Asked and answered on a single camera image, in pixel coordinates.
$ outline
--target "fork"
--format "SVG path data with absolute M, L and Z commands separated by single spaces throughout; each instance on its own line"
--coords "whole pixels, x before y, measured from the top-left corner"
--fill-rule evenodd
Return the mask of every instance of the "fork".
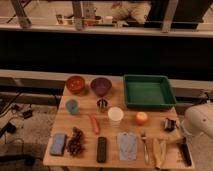
M 141 133 L 141 140 L 143 141 L 144 144 L 144 157 L 145 157 L 145 163 L 149 164 L 149 153 L 148 153 L 148 149 L 147 149 L 147 144 L 146 144 L 146 133 L 142 132 Z

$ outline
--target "gray towel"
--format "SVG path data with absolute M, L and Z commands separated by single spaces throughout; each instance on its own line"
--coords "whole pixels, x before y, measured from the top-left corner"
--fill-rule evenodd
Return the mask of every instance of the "gray towel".
M 120 160 L 135 160 L 137 155 L 137 136 L 122 132 L 117 135 Z

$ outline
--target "black wall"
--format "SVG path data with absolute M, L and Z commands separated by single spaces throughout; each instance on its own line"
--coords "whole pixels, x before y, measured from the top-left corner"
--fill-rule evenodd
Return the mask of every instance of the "black wall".
M 213 80 L 213 39 L 0 31 L 0 68 Z

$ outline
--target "green tray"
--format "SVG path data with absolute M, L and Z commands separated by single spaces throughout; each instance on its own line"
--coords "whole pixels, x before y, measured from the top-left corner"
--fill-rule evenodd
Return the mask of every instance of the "green tray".
M 176 104 L 166 76 L 124 75 L 124 95 L 128 108 L 168 110 Z

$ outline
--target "floor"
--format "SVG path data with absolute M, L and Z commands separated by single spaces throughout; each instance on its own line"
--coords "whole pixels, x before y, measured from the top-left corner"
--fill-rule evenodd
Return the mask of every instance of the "floor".
M 51 132 L 51 127 L 57 113 L 57 107 L 51 105 L 27 104 L 27 103 L 12 103 L 11 106 L 18 105 L 19 111 L 9 110 L 5 115 L 0 115 L 0 127 L 5 125 L 6 121 L 13 118 L 10 122 L 16 126 L 15 134 L 6 133 L 0 139 L 0 155 L 11 154 L 30 154 L 36 157 L 35 164 L 25 166 L 24 161 L 11 161 L 0 163 L 2 171 L 96 171 L 94 168 L 62 168 L 62 167 L 47 167 L 42 164 L 42 158 L 46 149 L 47 141 Z M 23 119 L 20 116 L 27 110 L 33 111 L 33 116 Z M 195 171 L 212 171 L 213 163 L 211 162 L 213 155 L 212 139 L 206 135 L 201 135 L 196 138 L 188 138 L 188 145 L 191 150 L 195 163 Z M 128 169 L 104 169 L 104 171 L 125 170 Z

